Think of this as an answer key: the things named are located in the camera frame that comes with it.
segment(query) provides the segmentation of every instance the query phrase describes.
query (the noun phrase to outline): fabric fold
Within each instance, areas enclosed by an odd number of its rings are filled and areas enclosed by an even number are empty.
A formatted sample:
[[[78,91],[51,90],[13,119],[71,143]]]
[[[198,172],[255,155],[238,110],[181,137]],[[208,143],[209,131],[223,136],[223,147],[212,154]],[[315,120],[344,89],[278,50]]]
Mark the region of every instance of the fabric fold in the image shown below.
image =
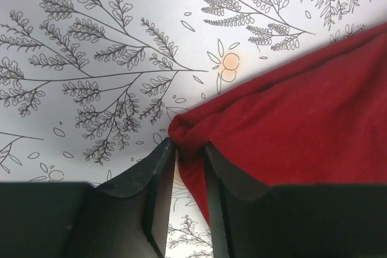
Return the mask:
[[[207,222],[202,148],[268,184],[387,181],[387,24],[176,116],[179,171]]]

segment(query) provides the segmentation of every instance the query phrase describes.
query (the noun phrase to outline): folded red cloth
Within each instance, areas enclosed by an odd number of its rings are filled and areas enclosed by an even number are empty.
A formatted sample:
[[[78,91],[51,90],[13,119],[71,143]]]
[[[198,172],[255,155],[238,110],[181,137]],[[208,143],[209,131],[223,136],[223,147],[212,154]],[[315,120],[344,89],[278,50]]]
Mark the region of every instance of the folded red cloth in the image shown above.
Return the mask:
[[[201,149],[268,184],[387,181],[387,24],[259,76],[169,126],[209,222]]]

